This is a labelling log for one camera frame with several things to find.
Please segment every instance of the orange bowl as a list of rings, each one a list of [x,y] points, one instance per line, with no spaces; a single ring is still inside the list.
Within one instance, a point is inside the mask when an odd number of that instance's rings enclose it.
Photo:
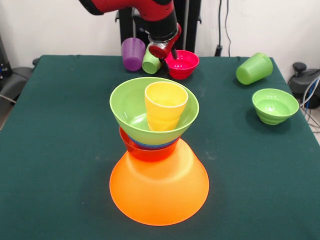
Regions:
[[[122,141],[125,145],[125,148],[127,151],[135,158],[141,160],[141,161],[159,161],[166,157],[168,157],[176,148],[176,145],[178,143],[178,139],[175,140],[171,145],[161,148],[161,149],[142,149],[137,144],[132,141],[132,139],[126,134],[126,132],[119,127],[120,136],[122,138]]]
[[[109,188],[115,205],[130,219],[167,226],[190,218],[203,206],[209,178],[191,148],[179,139],[173,152],[158,161],[141,160],[127,151],[111,173]]]

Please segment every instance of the pink bowl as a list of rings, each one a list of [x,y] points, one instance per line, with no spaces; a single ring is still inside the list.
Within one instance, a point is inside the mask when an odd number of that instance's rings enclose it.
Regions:
[[[165,59],[169,68],[169,74],[176,80],[183,80],[189,77],[199,65],[199,57],[193,52],[186,50],[177,50],[177,59],[174,59],[172,53]]]

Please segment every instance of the black stand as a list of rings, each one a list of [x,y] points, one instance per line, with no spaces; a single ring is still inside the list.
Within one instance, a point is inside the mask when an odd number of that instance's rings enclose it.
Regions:
[[[187,50],[195,52],[197,27],[201,21],[200,9],[201,0],[173,0],[175,13],[178,23],[181,25],[182,33],[178,41],[175,43],[175,48],[178,50]],[[141,39],[146,45],[149,44],[148,34],[144,31],[144,26],[140,22],[135,22],[133,17],[135,13],[132,8],[121,9],[117,12],[115,21],[120,21],[120,36],[121,43],[127,38]]]
[[[17,101],[31,75],[32,68],[11,68],[0,36],[0,130],[14,105],[2,96]]]
[[[31,75],[32,68],[11,68],[0,36],[0,95],[17,100]],[[4,99],[0,97],[0,108],[3,101]]]

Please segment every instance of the lime green bowl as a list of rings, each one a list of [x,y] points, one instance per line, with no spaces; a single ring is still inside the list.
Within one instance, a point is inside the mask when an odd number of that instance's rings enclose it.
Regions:
[[[194,122],[199,113],[196,96],[183,85],[189,99],[174,130],[150,131],[147,122],[145,89],[154,82],[176,83],[160,77],[139,77],[120,84],[111,94],[110,107],[120,127],[135,141],[144,145],[162,145],[180,137]]]
[[[256,91],[252,102],[260,120],[268,125],[284,122],[299,109],[298,101],[291,94],[274,88]]]

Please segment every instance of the green cup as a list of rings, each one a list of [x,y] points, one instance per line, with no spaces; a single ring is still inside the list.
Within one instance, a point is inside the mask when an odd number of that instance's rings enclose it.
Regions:
[[[142,62],[142,69],[147,74],[155,74],[161,68],[160,60],[153,56],[149,51],[149,46],[146,48],[145,55]]]
[[[236,77],[240,83],[249,85],[271,75],[273,70],[271,59],[258,52],[238,67]]]

